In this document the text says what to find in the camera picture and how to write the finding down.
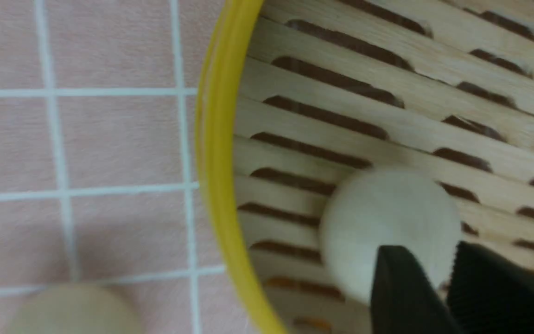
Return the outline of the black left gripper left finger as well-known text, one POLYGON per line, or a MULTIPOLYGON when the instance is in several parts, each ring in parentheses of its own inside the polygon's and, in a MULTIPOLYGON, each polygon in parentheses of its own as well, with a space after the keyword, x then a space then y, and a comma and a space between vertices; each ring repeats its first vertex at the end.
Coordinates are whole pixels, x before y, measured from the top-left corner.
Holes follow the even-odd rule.
POLYGON ((420 263, 405 247, 378 248, 371 290, 374 334, 461 334, 420 263))

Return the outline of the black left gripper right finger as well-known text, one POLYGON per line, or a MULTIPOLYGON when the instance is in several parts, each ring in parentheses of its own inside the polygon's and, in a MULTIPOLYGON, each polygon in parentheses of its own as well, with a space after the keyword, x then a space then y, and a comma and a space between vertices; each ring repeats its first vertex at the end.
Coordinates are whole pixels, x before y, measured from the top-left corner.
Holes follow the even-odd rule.
POLYGON ((461 242, 447 306, 467 334, 534 334, 534 274, 482 245, 461 242))

